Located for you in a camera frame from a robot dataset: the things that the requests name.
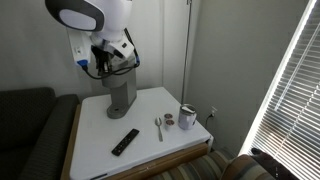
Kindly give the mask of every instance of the window blinds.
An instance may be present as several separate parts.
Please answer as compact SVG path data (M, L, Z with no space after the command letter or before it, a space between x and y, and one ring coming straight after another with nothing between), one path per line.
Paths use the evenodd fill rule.
M320 1L276 86L247 150L269 153L300 179L320 179Z

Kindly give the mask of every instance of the remote control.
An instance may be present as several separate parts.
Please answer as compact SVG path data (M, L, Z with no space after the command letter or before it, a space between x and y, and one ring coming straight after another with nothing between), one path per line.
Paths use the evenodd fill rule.
M122 141L111 151L112 154L116 156L120 156L120 154L124 151L124 149L130 144L130 142L137 136L139 130L132 129L126 137L122 139Z

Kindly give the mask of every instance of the white mug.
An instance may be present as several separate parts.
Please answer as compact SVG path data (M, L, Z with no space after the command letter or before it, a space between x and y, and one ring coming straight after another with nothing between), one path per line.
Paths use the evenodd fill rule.
M179 113L179 127L184 130L191 129L196 122L196 108L190 104L183 104L180 106Z

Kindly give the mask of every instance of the white wall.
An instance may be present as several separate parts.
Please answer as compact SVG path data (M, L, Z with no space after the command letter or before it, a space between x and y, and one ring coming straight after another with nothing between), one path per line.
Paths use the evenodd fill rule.
M177 27L164 23L167 19L178 22L182 16L179 14L188 13L180 8L184 4L170 0L134 1L128 29L141 58L137 69L139 89L165 86L174 97L181 98L182 79L164 77L163 72L172 74L181 68L184 52L182 59L181 52L164 47L166 44L173 48L177 43L185 47L184 39L175 39L172 34L179 33ZM108 93L100 81L91 80L74 65L66 28L50 16L44 0L1 1L0 24L0 90L50 86L57 95L77 93L81 99ZM187 28L180 31L186 34ZM178 60L164 61L165 58ZM91 63L89 67L92 74L96 72L94 66Z
M238 153L307 1L202 0L186 103Z

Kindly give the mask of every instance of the metal spoon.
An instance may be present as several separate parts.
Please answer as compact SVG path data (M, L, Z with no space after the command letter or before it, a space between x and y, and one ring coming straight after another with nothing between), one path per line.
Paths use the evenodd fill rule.
M162 139L162 133L161 133L161 129L160 129L160 126L161 126L161 124L162 124L161 119L160 119L160 118L156 118L155 124L156 124L156 125L158 126L158 128L159 128L159 141L162 142L163 139Z

